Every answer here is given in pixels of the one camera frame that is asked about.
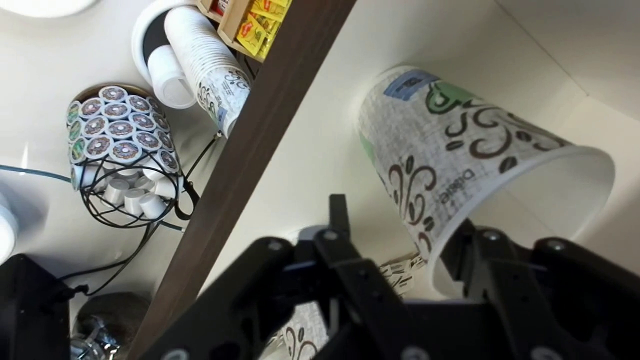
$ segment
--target wire basket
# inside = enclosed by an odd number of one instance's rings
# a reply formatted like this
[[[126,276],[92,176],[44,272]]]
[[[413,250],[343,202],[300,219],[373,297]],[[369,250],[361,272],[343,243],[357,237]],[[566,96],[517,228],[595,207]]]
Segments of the wire basket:
[[[70,104],[72,185],[92,217],[113,228],[162,219],[183,190],[160,104],[142,87],[106,83]]]

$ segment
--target black object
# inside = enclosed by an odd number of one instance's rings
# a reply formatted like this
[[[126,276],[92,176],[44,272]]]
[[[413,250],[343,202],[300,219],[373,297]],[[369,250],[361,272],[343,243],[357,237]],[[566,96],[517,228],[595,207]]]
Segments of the black object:
[[[68,360],[70,289],[32,261],[13,256],[0,265],[0,358]]]
[[[295,246],[255,240],[143,360],[257,358],[304,301],[318,301],[330,332],[318,358],[640,358],[640,280],[571,241],[524,250],[466,221],[442,259],[466,299],[401,303],[349,243],[346,199],[331,196],[330,225],[304,229]]]

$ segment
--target mesh pencil holder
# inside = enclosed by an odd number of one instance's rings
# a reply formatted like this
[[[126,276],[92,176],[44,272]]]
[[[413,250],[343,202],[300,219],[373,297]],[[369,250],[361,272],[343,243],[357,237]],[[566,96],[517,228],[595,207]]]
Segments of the mesh pencil holder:
[[[113,228],[162,219],[183,188],[160,104],[142,87],[106,83],[68,107],[72,185],[92,217]]]

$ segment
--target wooden shelf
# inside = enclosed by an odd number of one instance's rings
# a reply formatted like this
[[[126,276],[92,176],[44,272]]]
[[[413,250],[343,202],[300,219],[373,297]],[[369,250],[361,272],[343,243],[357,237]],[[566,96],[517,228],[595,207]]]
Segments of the wooden shelf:
[[[289,8],[127,358],[139,358],[195,299],[353,2],[304,0]]]

